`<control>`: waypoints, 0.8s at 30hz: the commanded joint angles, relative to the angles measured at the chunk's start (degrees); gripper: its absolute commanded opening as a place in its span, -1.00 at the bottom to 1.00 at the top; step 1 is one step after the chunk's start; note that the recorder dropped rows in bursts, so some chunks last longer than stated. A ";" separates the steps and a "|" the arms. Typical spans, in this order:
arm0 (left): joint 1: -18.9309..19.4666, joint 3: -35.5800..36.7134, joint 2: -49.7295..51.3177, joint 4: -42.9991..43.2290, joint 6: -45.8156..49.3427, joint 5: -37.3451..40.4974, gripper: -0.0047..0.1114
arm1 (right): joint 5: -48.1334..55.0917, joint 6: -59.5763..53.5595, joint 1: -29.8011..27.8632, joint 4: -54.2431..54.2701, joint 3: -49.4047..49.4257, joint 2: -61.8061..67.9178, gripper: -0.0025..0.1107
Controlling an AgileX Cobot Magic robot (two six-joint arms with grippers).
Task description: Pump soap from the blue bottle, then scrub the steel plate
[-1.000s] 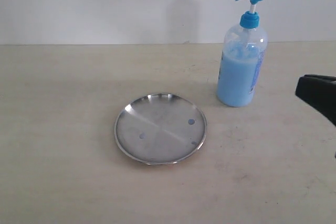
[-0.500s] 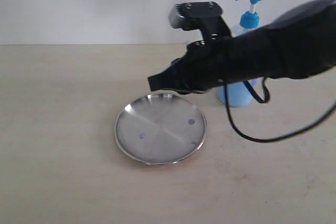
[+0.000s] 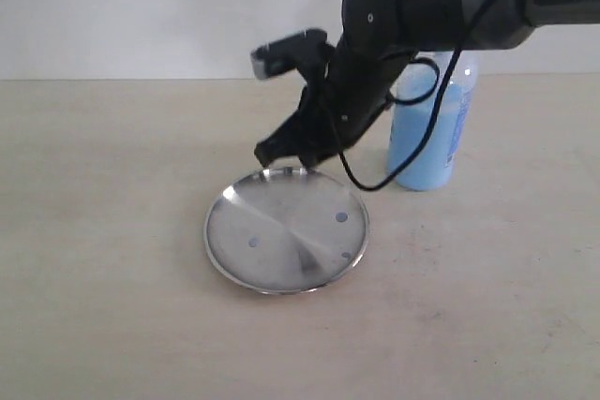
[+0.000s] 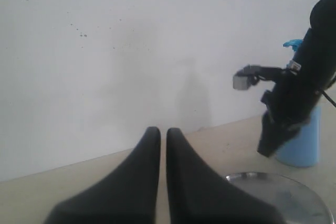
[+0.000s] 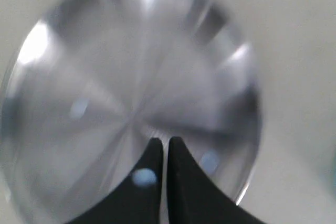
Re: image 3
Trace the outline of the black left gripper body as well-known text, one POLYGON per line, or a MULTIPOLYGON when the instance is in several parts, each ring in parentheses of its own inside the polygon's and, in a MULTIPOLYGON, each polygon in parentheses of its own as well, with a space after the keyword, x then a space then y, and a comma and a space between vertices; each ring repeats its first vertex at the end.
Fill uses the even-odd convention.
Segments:
POLYGON ((267 167, 278 159, 296 156, 305 167, 315 167, 338 152, 340 131, 332 126, 347 112, 347 45, 327 42, 324 64, 300 73, 305 84, 296 110, 267 138, 256 144, 254 155, 267 167))

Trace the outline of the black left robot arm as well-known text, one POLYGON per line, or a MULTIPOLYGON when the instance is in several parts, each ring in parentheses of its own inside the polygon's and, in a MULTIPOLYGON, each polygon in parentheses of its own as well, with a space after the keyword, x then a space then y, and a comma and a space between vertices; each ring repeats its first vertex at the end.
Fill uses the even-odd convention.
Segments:
POLYGON ((313 168, 353 147, 420 52, 511 50, 543 26, 598 23, 599 0, 342 0, 341 20, 336 44, 308 28, 251 53, 257 79, 297 70, 306 82, 292 115, 256 144, 261 165, 295 157, 313 168))

